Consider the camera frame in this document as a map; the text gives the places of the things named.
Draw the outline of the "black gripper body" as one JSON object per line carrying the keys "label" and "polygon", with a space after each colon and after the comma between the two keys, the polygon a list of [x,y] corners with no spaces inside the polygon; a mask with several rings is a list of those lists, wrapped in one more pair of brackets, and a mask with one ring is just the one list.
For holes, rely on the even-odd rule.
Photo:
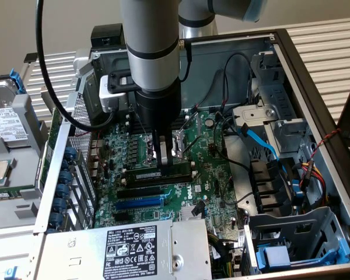
{"label": "black gripper body", "polygon": [[141,120],[160,131],[179,116],[181,110],[181,82],[175,80],[169,87],[160,91],[139,89],[135,100]]}

